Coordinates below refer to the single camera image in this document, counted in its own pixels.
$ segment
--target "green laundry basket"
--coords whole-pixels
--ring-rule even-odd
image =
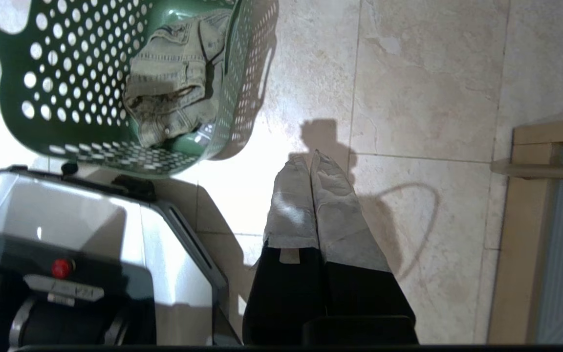
[[[216,122],[174,145],[141,147],[121,100],[130,58],[161,25],[218,8],[234,11]],[[252,9],[252,0],[33,0],[22,32],[0,30],[6,126],[39,154],[145,178],[177,174],[220,152],[230,137]],[[194,142],[206,147],[188,148]]]

